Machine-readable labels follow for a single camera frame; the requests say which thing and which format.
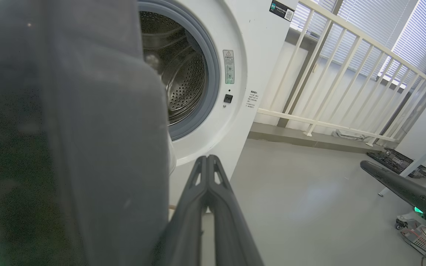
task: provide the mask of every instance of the warning label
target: warning label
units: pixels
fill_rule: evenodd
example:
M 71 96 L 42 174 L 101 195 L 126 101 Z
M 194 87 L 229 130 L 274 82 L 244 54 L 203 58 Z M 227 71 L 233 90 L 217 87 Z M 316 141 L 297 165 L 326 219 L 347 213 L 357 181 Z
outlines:
M 225 83 L 234 84 L 234 53 L 232 50 L 223 50 Z
M 250 91 L 249 96 L 247 97 L 246 101 L 246 107 L 254 108 L 257 103 L 257 92 L 256 91 Z

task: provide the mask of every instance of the sticker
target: sticker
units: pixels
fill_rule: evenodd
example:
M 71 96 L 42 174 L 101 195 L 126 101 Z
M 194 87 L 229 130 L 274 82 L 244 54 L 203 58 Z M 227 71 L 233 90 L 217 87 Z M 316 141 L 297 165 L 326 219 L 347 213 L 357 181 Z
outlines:
M 272 12 L 279 17 L 283 17 L 288 21 L 292 21 L 292 16 L 294 15 L 295 10 L 286 5 L 277 2 L 276 0 L 272 0 L 271 7 L 269 12 Z
M 246 107 L 254 108 L 256 106 L 258 97 L 259 96 L 257 96 L 256 91 L 250 91 L 249 96 L 247 96 Z
M 234 84 L 234 54 L 233 50 L 223 50 L 224 71 L 226 72 L 224 82 Z

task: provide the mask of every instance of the red wire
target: red wire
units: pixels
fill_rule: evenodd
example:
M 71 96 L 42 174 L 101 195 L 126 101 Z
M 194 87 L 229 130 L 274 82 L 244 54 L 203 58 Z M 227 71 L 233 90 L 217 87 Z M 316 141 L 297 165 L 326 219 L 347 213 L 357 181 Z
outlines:
M 426 245 L 426 240 L 425 239 L 423 239 L 421 236 L 419 236 L 416 232 L 414 232 L 414 231 L 411 231 L 411 230 L 408 230 L 408 229 L 404 229 L 403 231 L 407 231 L 407 232 L 411 232 L 411 233 L 413 233 L 413 234 L 415 234 L 421 241 L 423 241 L 424 243 L 425 243 L 425 245 Z

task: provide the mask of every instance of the qr code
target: qr code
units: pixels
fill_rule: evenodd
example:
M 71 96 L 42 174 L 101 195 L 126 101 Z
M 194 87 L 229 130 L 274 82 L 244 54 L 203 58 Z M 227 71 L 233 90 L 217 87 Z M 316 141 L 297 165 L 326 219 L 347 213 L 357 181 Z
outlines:
M 294 15 L 294 12 L 292 10 L 287 9 L 287 13 L 285 14 L 285 19 L 288 21 L 291 21 L 293 15 Z

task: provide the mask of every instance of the concrete ledge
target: concrete ledge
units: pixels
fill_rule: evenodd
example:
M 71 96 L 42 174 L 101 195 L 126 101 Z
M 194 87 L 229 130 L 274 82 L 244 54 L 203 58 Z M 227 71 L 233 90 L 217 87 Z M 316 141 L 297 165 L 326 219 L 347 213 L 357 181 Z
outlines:
M 347 140 L 320 133 L 312 133 L 312 135 L 313 136 L 309 137 L 303 134 L 302 131 L 291 128 L 253 123 L 247 138 L 327 150 L 347 151 L 349 153 L 367 153 L 368 151 L 384 150 L 384 148 L 379 145 L 370 147 L 363 141 Z

